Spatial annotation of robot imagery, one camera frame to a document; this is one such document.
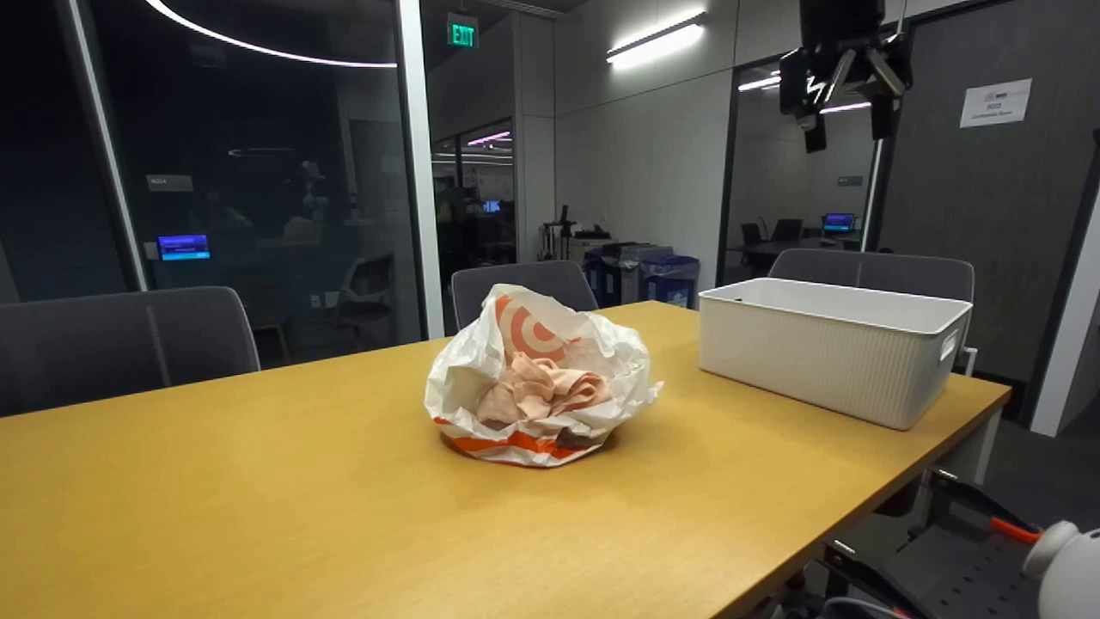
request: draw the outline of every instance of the desk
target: desk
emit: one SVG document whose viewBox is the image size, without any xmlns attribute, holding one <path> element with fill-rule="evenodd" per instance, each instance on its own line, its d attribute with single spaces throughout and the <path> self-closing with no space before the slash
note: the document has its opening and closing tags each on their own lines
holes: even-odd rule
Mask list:
<svg viewBox="0 0 1100 619">
<path fill-rule="evenodd" d="M 696 372 L 642 303 L 662 397 L 561 470 L 446 452 L 440 341 L 0 420 L 0 617 L 727 617 L 1006 399 L 947 379 L 884 429 Z"/>
</svg>

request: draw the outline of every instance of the wall sign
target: wall sign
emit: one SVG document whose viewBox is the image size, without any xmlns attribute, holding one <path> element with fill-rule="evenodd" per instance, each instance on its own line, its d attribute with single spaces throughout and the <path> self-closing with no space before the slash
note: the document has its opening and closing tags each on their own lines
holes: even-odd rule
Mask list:
<svg viewBox="0 0 1100 619">
<path fill-rule="evenodd" d="M 1027 101 L 1030 79 L 966 89 L 960 126 L 1019 125 Z"/>
<path fill-rule="evenodd" d="M 446 15 L 446 44 L 451 47 L 477 47 L 477 16 Z"/>
</svg>

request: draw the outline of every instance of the fluorescent light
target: fluorescent light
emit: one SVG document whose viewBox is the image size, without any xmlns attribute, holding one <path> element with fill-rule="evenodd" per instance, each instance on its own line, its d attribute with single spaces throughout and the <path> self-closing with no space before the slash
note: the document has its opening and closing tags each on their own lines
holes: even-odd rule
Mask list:
<svg viewBox="0 0 1100 619">
<path fill-rule="evenodd" d="M 765 71 L 765 79 L 751 79 L 751 82 L 742 82 L 736 89 L 738 92 L 751 92 L 751 89 L 768 89 L 768 87 L 780 87 L 780 71 Z"/>
<path fill-rule="evenodd" d="M 654 59 L 673 54 L 680 47 L 689 47 L 693 40 L 701 40 L 707 26 L 707 15 L 693 15 L 689 21 L 678 21 L 671 28 L 658 28 L 654 36 L 642 36 L 628 44 L 617 44 L 607 51 L 607 63 L 614 70 L 633 70 L 633 64 L 646 64 Z"/>
<path fill-rule="evenodd" d="M 859 105 L 846 105 L 846 108 L 822 108 L 822 113 L 831 116 L 831 113 L 849 113 L 849 111 L 865 111 L 865 108 L 870 108 L 870 101 L 859 101 Z"/>
<path fill-rule="evenodd" d="M 350 63 L 350 59 L 322 59 L 322 54 L 295 54 L 295 51 L 281 51 L 281 47 L 265 47 L 265 44 L 254 44 L 254 40 L 240 40 L 240 39 L 231 39 L 231 36 L 220 36 L 213 28 L 201 28 L 183 15 L 175 15 L 170 7 L 163 7 L 163 0 L 144 0 L 151 11 L 158 11 L 162 16 L 201 36 L 201 39 L 213 39 L 213 40 L 223 40 L 223 44 L 233 44 L 233 47 L 246 47 L 254 54 L 271 54 L 271 59 L 285 59 L 285 63 L 306 63 L 306 64 L 333 64 L 333 70 L 353 70 L 353 71 L 394 71 L 397 63 Z"/>
<path fill-rule="evenodd" d="M 511 132 L 482 133 L 482 138 L 467 141 L 467 148 L 499 145 L 499 141 L 511 141 Z"/>
</svg>

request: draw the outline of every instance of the white container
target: white container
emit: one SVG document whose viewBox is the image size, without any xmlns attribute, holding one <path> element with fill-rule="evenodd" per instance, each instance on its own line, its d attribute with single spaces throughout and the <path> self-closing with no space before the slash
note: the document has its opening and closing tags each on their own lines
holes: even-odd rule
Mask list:
<svg viewBox="0 0 1100 619">
<path fill-rule="evenodd" d="M 701 368 L 907 429 L 941 390 L 969 305 L 938 297 L 748 280 L 701 299 Z"/>
</svg>

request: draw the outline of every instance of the monitor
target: monitor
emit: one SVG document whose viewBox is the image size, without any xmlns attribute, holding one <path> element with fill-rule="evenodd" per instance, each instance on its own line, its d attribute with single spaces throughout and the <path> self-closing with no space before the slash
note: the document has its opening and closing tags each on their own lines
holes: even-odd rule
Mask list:
<svg viewBox="0 0 1100 619">
<path fill-rule="evenodd" d="M 854 214 L 822 214 L 825 238 L 842 238 L 842 234 L 854 234 L 854 232 L 859 232 Z"/>
<path fill-rule="evenodd" d="M 500 201 L 482 201 L 482 214 L 500 214 Z"/>
<path fill-rule="evenodd" d="M 210 261 L 206 234 L 162 234 L 158 238 L 162 261 Z"/>
</svg>

